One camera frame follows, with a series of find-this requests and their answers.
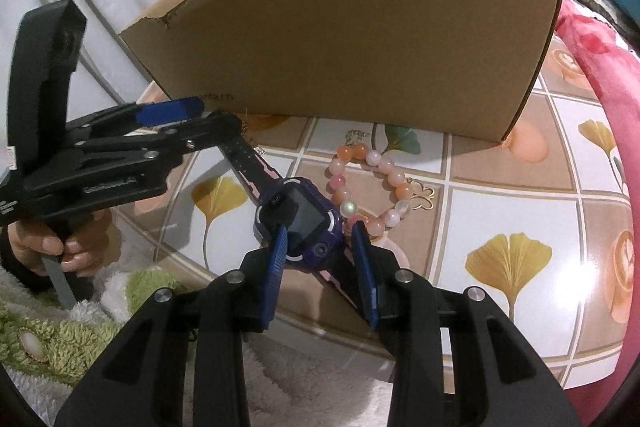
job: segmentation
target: watch screen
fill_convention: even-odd
[[[263,206],[260,221],[275,233],[278,224],[287,227],[289,252],[302,253],[315,243],[318,233],[329,227],[329,216],[297,183],[287,183]]]

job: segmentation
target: ginkgo leaf pattern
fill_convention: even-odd
[[[285,114],[238,114],[238,117],[246,124],[248,131],[254,132],[267,131],[291,118]]]
[[[240,185],[231,178],[211,178],[199,183],[191,191],[193,203],[202,211],[207,219],[207,228],[202,240],[204,264],[209,269],[207,260],[207,235],[214,219],[244,204],[249,198]]]
[[[513,322],[518,294],[551,261],[551,248],[524,233],[503,233],[466,256],[465,269],[476,280],[500,290],[509,303]]]
[[[373,124],[371,129],[371,148],[376,147],[376,134],[378,132],[378,124]],[[418,141],[418,136],[413,129],[402,125],[385,125],[386,148],[382,154],[389,151],[401,151],[409,154],[420,154],[422,147]]]
[[[578,126],[578,131],[591,143],[600,147],[607,156],[616,148],[613,133],[604,122],[587,120]]]
[[[613,138],[613,133],[609,127],[601,121],[587,120],[578,126],[578,131],[591,143],[600,147],[607,155],[607,160],[609,160],[609,166],[611,167],[611,172],[613,172],[613,177],[615,178],[618,187],[620,187],[620,192],[623,192],[622,185],[625,184],[625,179],[622,171],[622,163],[620,163],[620,160],[615,158],[615,156],[612,159],[611,151],[617,146],[616,140]],[[616,169],[620,174],[620,181],[618,181],[618,177],[616,176]]]

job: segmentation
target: cardboard box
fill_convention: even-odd
[[[561,0],[160,0],[122,38],[170,97],[498,141]]]

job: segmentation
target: green fuzzy fabric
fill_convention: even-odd
[[[183,289],[163,270],[130,274],[125,296],[131,314],[162,287],[177,293]],[[40,296],[38,300],[55,305],[51,295]],[[26,375],[47,377],[75,387],[121,327],[116,322],[92,325],[65,320],[55,324],[43,319],[28,319],[10,312],[0,303],[0,363]],[[20,336],[26,332],[33,333],[44,346],[43,360],[35,360],[24,350]]]
[[[34,297],[43,306],[47,306],[49,308],[60,308],[60,301],[58,300],[58,294],[53,288],[46,290],[44,292],[36,293]]]
[[[158,288],[171,288],[176,293],[184,289],[164,270],[133,272],[127,281],[126,298],[129,313],[133,315]]]
[[[27,375],[75,386],[120,327],[116,323],[90,325],[73,321],[56,325],[20,317],[0,305],[0,362]],[[31,358],[22,347],[20,336],[27,331],[44,346],[43,360]]]

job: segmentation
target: table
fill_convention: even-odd
[[[143,100],[162,96],[152,86]],[[426,93],[408,96],[423,96],[424,110],[433,107]],[[326,167],[338,146],[363,141],[387,150],[425,194],[433,192],[433,209],[414,210],[380,246],[435,286],[482,286],[563,387],[612,373],[633,287],[628,191],[604,111],[557,36],[502,144],[322,118],[253,115],[247,122],[248,137],[281,175],[309,178],[327,195]],[[345,176],[366,213],[377,216],[395,202],[386,182],[362,165],[351,163]],[[238,267],[259,247],[255,208],[217,148],[190,155],[168,182],[165,195],[119,207],[117,222],[188,287]],[[520,266],[517,277],[505,272],[509,259]],[[346,302],[300,272],[286,271],[267,334],[367,376],[386,380],[393,368]],[[446,330],[442,338],[452,391]]]

